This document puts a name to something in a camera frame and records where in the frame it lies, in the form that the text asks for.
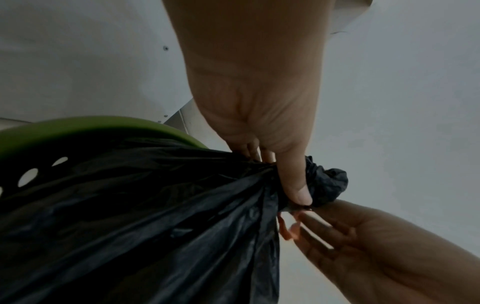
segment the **garbage bag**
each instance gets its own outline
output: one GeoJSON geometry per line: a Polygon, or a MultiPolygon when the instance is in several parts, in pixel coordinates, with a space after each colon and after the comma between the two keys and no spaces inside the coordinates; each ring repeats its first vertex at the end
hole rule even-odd
{"type": "MultiPolygon", "coordinates": [[[[313,205],[335,200],[346,173],[306,160],[313,205]]],[[[274,165],[118,140],[0,200],[0,302],[276,303],[289,208],[274,165]]]]}

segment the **wrinkled black plastic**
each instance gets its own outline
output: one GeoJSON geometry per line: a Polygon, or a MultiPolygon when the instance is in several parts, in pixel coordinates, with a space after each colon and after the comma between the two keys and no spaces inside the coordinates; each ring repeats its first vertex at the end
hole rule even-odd
{"type": "MultiPolygon", "coordinates": [[[[314,205],[345,172],[307,159],[314,205]]],[[[276,167],[172,140],[70,157],[0,201],[0,303],[276,303],[276,167]]]]}

